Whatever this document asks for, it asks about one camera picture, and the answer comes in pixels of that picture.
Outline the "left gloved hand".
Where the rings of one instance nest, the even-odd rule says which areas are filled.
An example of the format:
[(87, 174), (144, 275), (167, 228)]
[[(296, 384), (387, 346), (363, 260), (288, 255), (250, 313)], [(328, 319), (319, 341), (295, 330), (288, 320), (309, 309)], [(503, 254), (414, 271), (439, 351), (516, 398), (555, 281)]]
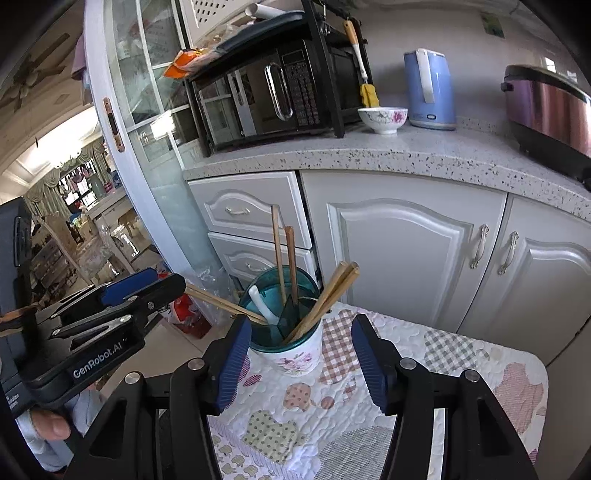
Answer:
[[(89, 388), (64, 405), (68, 417), (82, 436), (88, 432), (105, 401), (100, 391)], [(57, 474), (69, 465), (72, 453), (65, 441), (70, 437), (71, 426), (66, 418), (48, 410), (32, 409), (17, 417), (16, 424), (45, 471)]]

